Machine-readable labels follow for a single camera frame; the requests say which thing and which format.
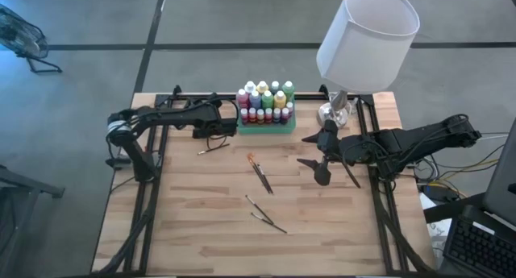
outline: wooden tabletop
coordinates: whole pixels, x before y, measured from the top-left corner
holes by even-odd
[[[137,93],[132,106],[152,106],[155,96]],[[374,99],[381,129],[401,127],[394,95],[377,93]],[[331,183],[322,187],[314,181],[311,169],[296,161],[320,160],[322,156],[314,144],[301,142],[301,138],[318,132],[315,114],[322,103],[297,102],[297,128],[291,135],[236,135],[228,138],[230,146],[202,156],[197,153],[206,149],[206,141],[192,139],[192,128],[171,128],[147,274],[384,274],[366,167],[351,168],[362,189],[352,183],[341,164],[329,165]],[[224,105],[221,114],[231,117],[234,110]],[[155,148],[160,134],[157,131]],[[339,137],[359,133],[354,114],[339,131]],[[147,135],[139,141],[143,147]],[[267,194],[249,165],[249,152],[264,169],[274,195]],[[117,173],[113,186],[132,175],[131,169]],[[110,195],[93,270],[106,265],[127,237],[136,191],[137,184],[132,181]],[[251,212],[261,214],[247,201],[246,194],[288,234],[251,216]],[[414,180],[399,178],[394,196],[403,234],[433,266],[430,237]],[[397,260],[393,240],[389,239],[393,259]],[[138,244],[136,261],[140,249]]]

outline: green paint bottle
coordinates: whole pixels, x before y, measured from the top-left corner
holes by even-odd
[[[274,97],[271,94],[271,91],[266,90],[264,94],[261,96],[261,106],[264,109],[273,108],[274,106]]]
[[[287,96],[287,102],[291,102],[293,98],[293,85],[292,81],[286,81],[283,87],[281,87],[285,96]]]

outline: lamp base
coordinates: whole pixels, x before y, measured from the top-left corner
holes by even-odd
[[[331,103],[328,102],[322,105],[317,112],[317,121],[321,127],[324,126],[326,120],[332,120],[338,128],[342,128],[347,122],[347,111],[345,108],[341,110],[333,110],[331,108]]]

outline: paint bottle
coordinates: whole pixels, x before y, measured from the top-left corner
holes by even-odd
[[[256,85],[252,81],[248,81],[247,84],[245,84],[244,88],[246,93],[251,94],[253,91],[256,90]]]
[[[256,112],[256,122],[258,124],[263,124],[265,120],[265,112],[262,109],[258,109]]]
[[[285,93],[285,96],[287,96],[287,102],[290,102],[293,97],[293,85],[292,81],[286,81],[285,84],[281,87],[283,92]]]
[[[256,86],[256,90],[258,91],[258,93],[260,94],[263,94],[265,93],[265,91],[268,91],[268,85],[265,81],[261,81],[258,83],[258,85]]]
[[[265,93],[261,96],[261,106],[264,109],[273,108],[273,106],[274,106],[274,97],[271,94],[271,91],[265,91]]]
[[[256,122],[256,109],[249,109],[249,122]]]
[[[265,122],[267,124],[270,124],[273,122],[273,109],[267,108],[265,109]]]
[[[240,117],[242,118],[242,124],[246,124],[249,121],[248,109],[240,109]]]
[[[261,108],[261,96],[258,91],[252,91],[251,96],[249,96],[249,102],[251,103],[251,107],[255,109]]]
[[[281,119],[281,109],[280,108],[276,108],[273,111],[273,121],[276,124],[278,124],[280,122],[280,119]]]
[[[283,108],[281,110],[281,124],[286,124],[289,121],[289,109]]]
[[[292,102],[287,102],[287,104],[285,105],[285,108],[289,109],[289,118],[292,117],[293,103]]]
[[[283,93],[283,91],[277,91],[276,95],[274,96],[274,108],[283,109],[286,102],[287,97],[285,96],[285,93]]]
[[[249,107],[249,94],[244,89],[239,89],[239,92],[236,93],[236,101],[240,108],[247,109]]]
[[[280,90],[280,83],[278,81],[273,81],[270,88],[268,89],[271,91],[271,93],[273,93],[273,95],[275,95],[277,91]]]

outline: yellow cable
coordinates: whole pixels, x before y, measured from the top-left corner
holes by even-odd
[[[461,173],[461,172],[463,172],[463,171],[465,171],[465,170],[468,170],[468,169],[471,169],[471,168],[476,168],[476,167],[479,167],[479,166],[482,166],[482,165],[487,165],[487,164],[495,163],[495,162],[498,162],[498,158],[493,159],[493,160],[488,160],[488,161],[485,161],[485,162],[482,162],[482,163],[479,163],[479,164],[474,164],[474,165],[472,165],[472,166],[467,166],[467,167],[462,168],[461,170],[459,170],[459,171],[457,171],[457,172],[454,172],[454,173],[453,173],[453,174],[451,174],[450,176],[447,176],[447,177],[441,177],[441,178],[439,178],[438,180],[434,180],[434,181],[432,181],[431,183],[434,183],[434,182],[439,183],[439,181],[441,181],[441,180],[445,180],[445,181],[448,181],[448,182],[449,182],[449,180],[447,180],[448,178],[452,178],[452,177],[454,177],[455,175],[457,175],[457,174],[459,174],[459,173]]]
[[[428,184],[428,186],[436,186],[436,187],[441,187],[441,188],[445,188],[445,189],[450,189],[451,191],[457,192],[459,195],[461,195],[463,197],[468,197],[467,195],[465,195],[461,191],[454,190],[451,186],[446,186],[446,185],[443,185],[443,184],[440,184],[440,183],[430,183],[430,184]]]

